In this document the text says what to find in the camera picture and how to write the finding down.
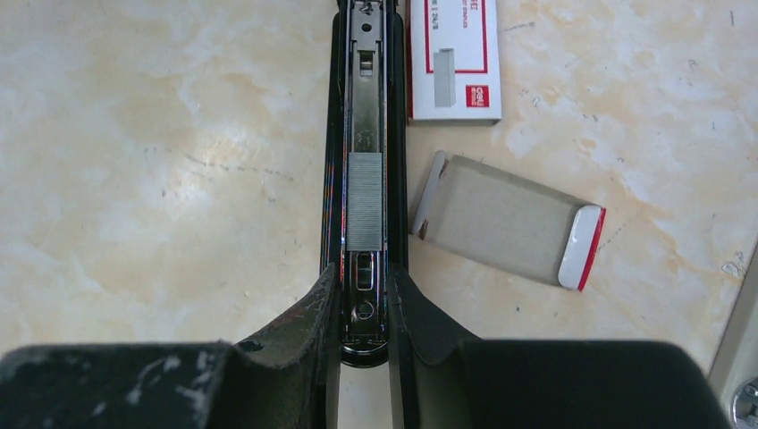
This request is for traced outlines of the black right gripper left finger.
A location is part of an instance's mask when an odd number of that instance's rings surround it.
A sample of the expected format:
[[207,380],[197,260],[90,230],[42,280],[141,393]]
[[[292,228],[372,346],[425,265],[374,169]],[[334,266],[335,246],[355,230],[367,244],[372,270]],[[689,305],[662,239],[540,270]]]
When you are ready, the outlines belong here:
[[230,343],[35,345],[1,360],[4,428],[334,428],[340,290],[333,265]]

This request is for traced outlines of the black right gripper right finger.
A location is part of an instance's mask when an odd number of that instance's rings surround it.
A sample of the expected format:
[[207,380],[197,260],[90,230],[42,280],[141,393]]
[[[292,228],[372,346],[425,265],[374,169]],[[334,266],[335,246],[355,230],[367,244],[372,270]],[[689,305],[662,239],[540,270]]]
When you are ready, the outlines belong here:
[[658,341],[484,340],[387,280],[396,428],[726,428],[699,366]]

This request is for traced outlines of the silver staple strip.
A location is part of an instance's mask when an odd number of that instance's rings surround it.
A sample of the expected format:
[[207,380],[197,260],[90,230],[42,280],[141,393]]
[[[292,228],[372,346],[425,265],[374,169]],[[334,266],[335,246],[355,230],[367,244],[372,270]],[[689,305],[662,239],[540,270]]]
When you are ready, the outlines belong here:
[[383,156],[350,152],[346,249],[379,251],[383,243]]

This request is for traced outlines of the red white staple box sleeve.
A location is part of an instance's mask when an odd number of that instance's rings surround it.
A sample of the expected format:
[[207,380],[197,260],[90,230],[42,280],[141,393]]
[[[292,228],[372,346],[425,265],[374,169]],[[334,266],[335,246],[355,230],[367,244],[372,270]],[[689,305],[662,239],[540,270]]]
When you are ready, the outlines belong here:
[[502,119],[495,0],[406,2],[408,120]]

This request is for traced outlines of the beige and black stapler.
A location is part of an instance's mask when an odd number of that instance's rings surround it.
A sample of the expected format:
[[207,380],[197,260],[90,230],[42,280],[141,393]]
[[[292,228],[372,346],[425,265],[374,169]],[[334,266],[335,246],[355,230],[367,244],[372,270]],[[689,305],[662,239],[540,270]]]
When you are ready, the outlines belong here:
[[712,363],[709,382],[734,428],[757,426],[757,254],[746,267],[741,289]]

